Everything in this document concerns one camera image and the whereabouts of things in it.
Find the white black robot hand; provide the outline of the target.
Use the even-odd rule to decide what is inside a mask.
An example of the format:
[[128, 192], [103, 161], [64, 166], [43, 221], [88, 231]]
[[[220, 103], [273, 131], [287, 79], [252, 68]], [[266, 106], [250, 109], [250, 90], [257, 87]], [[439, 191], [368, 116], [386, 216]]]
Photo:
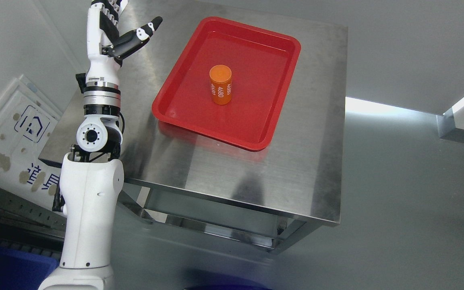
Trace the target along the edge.
[[118, 85], [117, 71], [123, 60], [143, 48], [163, 22], [157, 16], [147, 24], [120, 34], [118, 26], [127, 0], [93, 0], [88, 9], [87, 55], [89, 70], [85, 86]]

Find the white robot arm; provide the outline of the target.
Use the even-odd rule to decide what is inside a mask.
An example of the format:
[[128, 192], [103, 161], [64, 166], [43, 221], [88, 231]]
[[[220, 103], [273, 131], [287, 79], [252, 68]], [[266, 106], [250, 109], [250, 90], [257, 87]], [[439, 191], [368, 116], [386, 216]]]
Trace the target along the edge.
[[[121, 108], [118, 81], [89, 79], [84, 105]], [[101, 151], [109, 139], [108, 128], [118, 132], [117, 116], [84, 114], [76, 143], [87, 152]], [[106, 163], [76, 162], [75, 153], [63, 158], [58, 189], [66, 201], [66, 234], [60, 264], [38, 287], [39, 290], [114, 290], [110, 264], [111, 236], [118, 194], [124, 184], [121, 160]]]

